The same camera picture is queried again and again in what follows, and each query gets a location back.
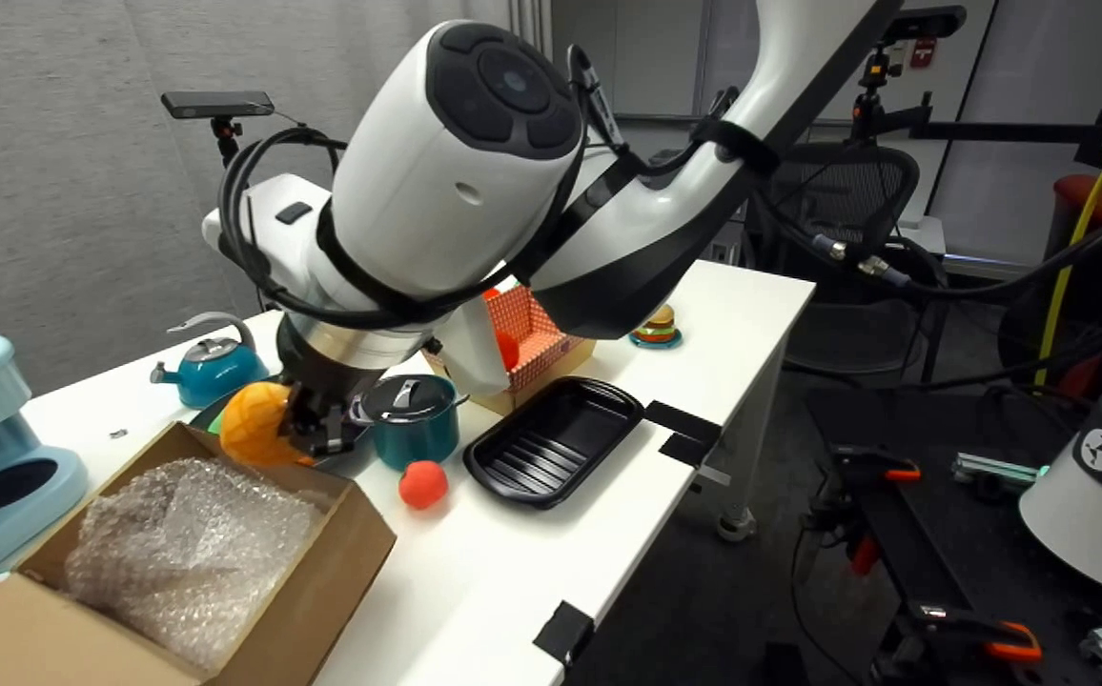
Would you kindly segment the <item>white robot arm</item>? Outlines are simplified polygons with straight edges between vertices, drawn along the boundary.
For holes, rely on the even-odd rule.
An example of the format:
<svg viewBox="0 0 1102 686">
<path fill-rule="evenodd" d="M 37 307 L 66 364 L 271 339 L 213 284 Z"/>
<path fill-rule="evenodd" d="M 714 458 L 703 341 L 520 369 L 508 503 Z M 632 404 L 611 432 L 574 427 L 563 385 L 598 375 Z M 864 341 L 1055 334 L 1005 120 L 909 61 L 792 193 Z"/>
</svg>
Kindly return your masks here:
<svg viewBox="0 0 1102 686">
<path fill-rule="evenodd" d="M 732 212 L 774 178 L 822 100 L 881 42 L 898 0 L 756 0 L 760 58 L 667 174 L 604 134 L 583 73 L 520 33 L 447 19 L 390 73 L 333 181 L 225 164 L 206 239 L 281 307 L 293 375 L 281 432 L 352 444 L 362 397 L 483 284 L 529 284 L 555 328 L 618 339 L 661 305 Z"/>
</svg>

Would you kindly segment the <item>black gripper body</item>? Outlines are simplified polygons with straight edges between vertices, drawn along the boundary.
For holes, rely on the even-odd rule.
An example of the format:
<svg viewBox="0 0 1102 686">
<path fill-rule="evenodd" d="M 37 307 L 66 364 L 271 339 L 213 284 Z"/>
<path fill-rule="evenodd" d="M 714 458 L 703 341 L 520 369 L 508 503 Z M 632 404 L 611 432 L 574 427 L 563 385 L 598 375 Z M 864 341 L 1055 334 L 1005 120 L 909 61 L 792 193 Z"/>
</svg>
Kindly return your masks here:
<svg viewBox="0 0 1102 686">
<path fill-rule="evenodd" d="M 281 419 L 287 437 L 313 460 L 358 451 L 367 433 L 362 399 L 376 385 L 376 369 L 356 369 L 324 359 L 291 320 L 279 322 L 276 341 L 281 381 L 291 385 Z"/>
</svg>

